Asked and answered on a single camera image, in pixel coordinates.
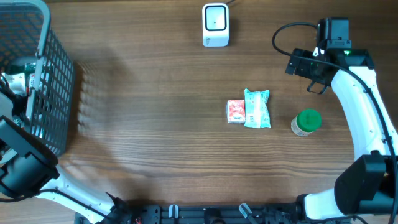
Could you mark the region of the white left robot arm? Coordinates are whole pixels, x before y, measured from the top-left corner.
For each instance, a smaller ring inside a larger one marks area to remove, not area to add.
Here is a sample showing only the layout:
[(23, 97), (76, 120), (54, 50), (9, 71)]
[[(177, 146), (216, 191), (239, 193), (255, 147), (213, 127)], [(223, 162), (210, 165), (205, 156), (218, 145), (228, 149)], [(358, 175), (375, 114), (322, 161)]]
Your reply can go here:
[(1, 193), (4, 203), (37, 197), (73, 210), (88, 223), (130, 223), (120, 198), (96, 191), (67, 174), (55, 154), (12, 120), (13, 103), (1, 95)]

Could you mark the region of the orange small snack box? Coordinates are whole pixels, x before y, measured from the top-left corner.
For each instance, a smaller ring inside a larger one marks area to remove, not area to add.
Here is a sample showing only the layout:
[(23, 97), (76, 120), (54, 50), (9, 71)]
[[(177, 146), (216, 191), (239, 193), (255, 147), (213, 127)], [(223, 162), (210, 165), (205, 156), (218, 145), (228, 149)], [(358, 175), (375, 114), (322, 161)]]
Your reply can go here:
[(246, 121), (245, 101), (228, 100), (226, 105), (226, 116), (228, 123), (242, 124)]

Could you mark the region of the green lid jar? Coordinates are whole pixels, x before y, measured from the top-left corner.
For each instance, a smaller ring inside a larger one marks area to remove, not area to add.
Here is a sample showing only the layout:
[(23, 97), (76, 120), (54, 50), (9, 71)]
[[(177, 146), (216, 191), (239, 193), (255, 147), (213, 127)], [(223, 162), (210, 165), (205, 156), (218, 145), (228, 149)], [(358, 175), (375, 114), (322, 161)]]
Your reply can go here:
[(314, 109), (301, 111), (291, 122), (291, 130), (300, 137), (308, 136), (322, 126), (322, 116)]

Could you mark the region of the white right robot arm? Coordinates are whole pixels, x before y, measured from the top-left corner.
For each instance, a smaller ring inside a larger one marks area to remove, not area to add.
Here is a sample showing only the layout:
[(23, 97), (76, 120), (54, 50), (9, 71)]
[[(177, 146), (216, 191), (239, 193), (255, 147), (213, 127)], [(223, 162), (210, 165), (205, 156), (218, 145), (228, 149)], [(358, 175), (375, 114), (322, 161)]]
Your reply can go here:
[(332, 221), (355, 215), (397, 215), (397, 131), (376, 83), (366, 49), (354, 49), (349, 20), (320, 19), (313, 52), (294, 49), (286, 73), (330, 87), (338, 97), (354, 145), (354, 162), (332, 189), (300, 198), (302, 219)]

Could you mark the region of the teal tissue pack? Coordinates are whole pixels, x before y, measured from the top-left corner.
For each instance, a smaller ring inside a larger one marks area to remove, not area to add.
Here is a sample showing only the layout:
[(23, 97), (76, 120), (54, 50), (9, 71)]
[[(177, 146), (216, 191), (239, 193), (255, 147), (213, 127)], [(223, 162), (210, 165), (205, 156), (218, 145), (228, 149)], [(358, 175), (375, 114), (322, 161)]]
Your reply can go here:
[(271, 128), (271, 118), (267, 108), (269, 90), (244, 90), (245, 117), (244, 126), (247, 128)]

